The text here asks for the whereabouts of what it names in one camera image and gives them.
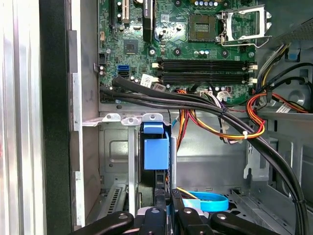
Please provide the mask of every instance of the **black plastic clip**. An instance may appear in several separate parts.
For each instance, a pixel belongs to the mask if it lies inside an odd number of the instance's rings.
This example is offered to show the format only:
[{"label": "black plastic clip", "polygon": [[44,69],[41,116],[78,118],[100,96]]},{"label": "black plastic clip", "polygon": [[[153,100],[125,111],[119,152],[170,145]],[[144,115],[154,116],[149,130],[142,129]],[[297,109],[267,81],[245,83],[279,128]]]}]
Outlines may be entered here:
[{"label": "black plastic clip", "polygon": [[226,107],[223,107],[223,111],[220,115],[218,115],[218,117],[221,118],[221,116],[223,116],[227,111],[228,109]]},{"label": "black plastic clip", "polygon": [[272,100],[272,96],[273,96],[273,92],[268,91],[266,95],[266,103],[270,103],[270,101]]}]

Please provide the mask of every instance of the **zip tie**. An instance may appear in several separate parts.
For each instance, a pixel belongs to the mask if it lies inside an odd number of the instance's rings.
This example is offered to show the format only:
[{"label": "zip tie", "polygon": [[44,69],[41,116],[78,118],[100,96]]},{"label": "zip tie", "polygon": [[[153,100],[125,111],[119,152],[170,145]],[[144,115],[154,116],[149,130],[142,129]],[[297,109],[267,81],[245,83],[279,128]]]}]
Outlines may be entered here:
[{"label": "zip tie", "polygon": [[248,138],[248,131],[243,131],[243,135],[245,136],[245,140]]}]

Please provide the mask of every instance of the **blue plastic latch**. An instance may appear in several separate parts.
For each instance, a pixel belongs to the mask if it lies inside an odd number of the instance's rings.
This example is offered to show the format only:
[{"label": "blue plastic latch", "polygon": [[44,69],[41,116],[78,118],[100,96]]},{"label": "blue plastic latch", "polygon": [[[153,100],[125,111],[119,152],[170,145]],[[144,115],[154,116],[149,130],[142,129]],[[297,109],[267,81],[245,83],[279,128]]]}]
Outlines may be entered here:
[{"label": "blue plastic latch", "polygon": [[163,123],[162,122],[145,122],[143,124],[144,134],[163,134]]},{"label": "blue plastic latch", "polygon": [[165,131],[164,139],[144,140],[145,170],[167,170],[169,167],[170,139]]}]

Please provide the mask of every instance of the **black ram slot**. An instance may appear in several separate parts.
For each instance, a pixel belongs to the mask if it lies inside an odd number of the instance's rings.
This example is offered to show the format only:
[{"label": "black ram slot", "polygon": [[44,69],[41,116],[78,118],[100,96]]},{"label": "black ram slot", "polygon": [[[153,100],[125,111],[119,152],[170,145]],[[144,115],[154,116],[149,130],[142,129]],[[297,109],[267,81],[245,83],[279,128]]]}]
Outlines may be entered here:
[{"label": "black ram slot", "polygon": [[109,0],[109,26],[115,33],[115,0]]},{"label": "black ram slot", "polygon": [[210,74],[210,73],[163,73],[164,84],[179,85],[186,83],[211,82],[213,84],[242,84],[247,80],[246,74]]},{"label": "black ram slot", "polygon": [[164,60],[157,62],[164,71],[243,71],[247,62],[225,60]]}]

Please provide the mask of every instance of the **yellow wire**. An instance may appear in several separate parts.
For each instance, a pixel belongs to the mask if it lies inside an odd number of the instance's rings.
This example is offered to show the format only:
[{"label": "yellow wire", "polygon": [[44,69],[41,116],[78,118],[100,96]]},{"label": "yellow wire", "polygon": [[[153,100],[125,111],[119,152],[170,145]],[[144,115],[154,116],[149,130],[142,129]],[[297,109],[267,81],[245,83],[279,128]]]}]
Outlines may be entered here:
[{"label": "yellow wire", "polygon": [[[245,138],[245,136],[243,136],[243,135],[223,135],[223,134],[221,134],[219,131],[213,129],[212,127],[210,127],[210,126],[208,126],[208,125],[206,125],[206,124],[205,124],[203,121],[201,121],[200,119],[197,118],[197,120],[198,120],[198,122],[199,122],[202,126],[204,126],[205,128],[209,129],[211,132],[213,132],[213,134],[214,134],[214,133],[218,134],[218,136],[222,136],[222,137],[225,137],[225,138],[227,138],[227,139],[233,139],[233,140],[242,140],[242,139]],[[249,139],[250,139],[250,138],[256,138],[256,137],[260,136],[261,134],[263,134],[264,132],[265,132],[265,128],[264,128],[264,125],[263,125],[263,126],[262,126],[262,131],[261,131],[260,133],[255,133],[255,134],[247,135],[247,138],[249,138]]]},{"label": "yellow wire", "polygon": [[195,195],[192,195],[190,192],[188,192],[188,191],[186,191],[186,190],[184,190],[184,189],[182,189],[182,188],[179,188],[179,187],[176,187],[176,188],[177,188],[179,191],[182,191],[182,192],[188,194],[189,196],[191,196],[191,197],[193,197],[193,198],[195,198],[195,199],[198,199]]},{"label": "yellow wire", "polygon": [[[278,56],[280,56],[280,55],[282,55],[283,53],[285,53],[285,51],[287,50],[288,47],[289,47],[289,45],[286,45],[285,48],[283,48],[283,50],[278,54]],[[270,70],[272,69],[273,65],[274,65],[274,64],[272,64],[272,65],[270,66],[270,68],[268,69],[268,71],[266,72],[266,74],[265,74],[265,76],[264,76],[264,78],[263,78],[263,81],[262,81],[262,86],[265,85],[267,76],[268,76]]]}]

